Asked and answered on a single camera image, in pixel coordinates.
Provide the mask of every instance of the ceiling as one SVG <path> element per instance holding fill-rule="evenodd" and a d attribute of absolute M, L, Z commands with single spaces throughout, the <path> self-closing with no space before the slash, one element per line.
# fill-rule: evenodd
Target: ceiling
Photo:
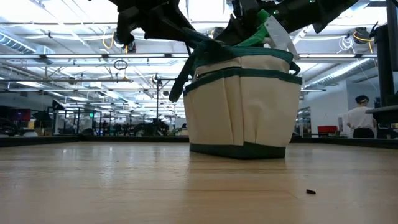
<path fill-rule="evenodd" d="M 41 1 L 44 8 L 34 4 L 34 0 L 13 0 L 4 1 L 0 7 L 0 33 L 12 35 L 22 43 L 32 46 L 46 46 L 53 50 L 54 54 L 124 54 L 124 49 L 112 44 L 112 34 L 116 29 L 118 18 L 117 7 L 108 0 L 81 1 L 81 0 L 46 0 Z M 352 39 L 345 39 L 347 33 L 352 34 L 356 27 L 366 27 L 370 31 L 376 23 L 387 22 L 386 8 L 384 1 L 363 1 L 360 0 L 355 7 L 342 13 L 339 18 L 331 22 L 320 34 L 316 34 L 312 27 L 298 30 L 291 35 L 297 37 L 295 44 L 300 54 L 352 54 L 375 52 L 374 45 L 359 45 L 352 43 Z M 189 0 L 180 1 L 180 9 L 197 31 L 202 33 L 211 32 L 214 27 L 226 26 L 231 9 L 225 7 L 223 0 Z M 117 96 L 101 96 L 97 92 L 58 91 L 60 99 L 64 96 L 79 96 L 87 98 L 87 101 L 94 103 L 119 103 L 113 105 L 115 109 L 132 109 L 139 114 L 152 114 L 156 105 L 142 106 L 144 103 L 156 102 L 156 85 L 153 82 L 154 75 L 160 78 L 176 78 L 186 61 L 187 49 L 184 43 L 168 40 L 145 40 L 143 31 L 135 30 L 137 54 L 176 54 L 171 58 L 129 58 L 125 61 L 129 64 L 125 70 L 114 68 L 116 59 L 70 59 L 57 58 L 52 64 L 38 62 L 36 60 L 9 59 L 0 60 L 5 71 L 9 66 L 13 71 L 0 73 L 4 79 L 107 79 L 108 81 L 78 82 L 71 85 L 67 82 L 42 83 L 40 85 L 53 89 L 85 89 L 95 88 L 112 89 Z M 0 45 L 0 54 L 19 54 L 7 46 Z M 328 72 L 329 69 L 339 65 L 342 61 L 338 58 L 325 60 L 302 60 L 297 61 L 302 71 L 300 76 L 306 82 L 316 80 L 319 74 Z M 119 82 L 123 77 L 129 82 Z M 170 91 L 173 81 L 163 82 L 162 91 Z M 11 88 L 32 88 L 32 86 L 13 83 Z M 117 89 L 130 89 L 134 91 L 117 91 Z M 79 102 L 67 98 L 67 102 Z M 167 96 L 160 94 L 160 102 L 163 103 L 160 115 L 178 115 L 183 117 L 183 104 L 171 104 Z"/>

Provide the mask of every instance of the white plastic piece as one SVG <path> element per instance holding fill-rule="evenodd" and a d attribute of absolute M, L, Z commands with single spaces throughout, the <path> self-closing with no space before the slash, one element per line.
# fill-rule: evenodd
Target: white plastic piece
<path fill-rule="evenodd" d="M 265 44 L 269 44 L 275 49 L 288 50 L 294 55 L 294 59 L 300 59 L 290 35 L 274 16 L 269 16 L 264 25 L 269 34 L 269 37 L 264 39 Z"/>

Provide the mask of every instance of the small dark debris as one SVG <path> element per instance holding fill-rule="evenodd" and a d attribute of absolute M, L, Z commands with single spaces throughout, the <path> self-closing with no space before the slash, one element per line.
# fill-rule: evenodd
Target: small dark debris
<path fill-rule="evenodd" d="M 313 190 L 307 189 L 307 194 L 317 194 L 317 193 L 315 191 L 313 191 Z"/>

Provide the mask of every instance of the person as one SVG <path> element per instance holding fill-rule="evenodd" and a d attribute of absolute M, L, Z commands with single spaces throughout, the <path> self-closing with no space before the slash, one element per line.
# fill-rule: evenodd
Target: person
<path fill-rule="evenodd" d="M 366 111 L 373 109 L 368 107 L 369 98 L 361 95 L 355 98 L 357 107 L 348 112 L 347 126 L 354 130 L 354 138 L 374 138 L 373 128 L 376 127 L 376 120 L 373 114 Z"/>

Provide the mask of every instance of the green trim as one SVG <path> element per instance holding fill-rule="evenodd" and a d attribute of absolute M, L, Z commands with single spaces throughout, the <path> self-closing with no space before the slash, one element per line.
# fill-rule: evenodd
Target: green trim
<path fill-rule="evenodd" d="M 190 91 L 199 88 L 203 85 L 209 84 L 221 78 L 228 78 L 232 76 L 240 76 L 240 77 L 261 77 L 261 78 L 278 78 L 279 80 L 295 83 L 298 85 L 302 84 L 302 78 L 294 75 L 289 75 L 284 72 L 280 72 L 277 70 L 260 70 L 260 69 L 247 69 L 247 68 L 230 68 L 224 70 L 214 71 L 214 74 L 203 77 L 192 84 L 189 84 L 185 87 L 184 96 L 188 94 Z"/>
<path fill-rule="evenodd" d="M 198 55 L 194 68 L 251 55 L 269 55 L 285 60 L 289 64 L 293 61 L 293 54 L 284 50 L 263 47 L 222 46 L 221 49 L 210 50 Z"/>
<path fill-rule="evenodd" d="M 286 147 L 244 142 L 243 146 L 190 144 L 190 151 L 233 159 L 283 159 Z"/>

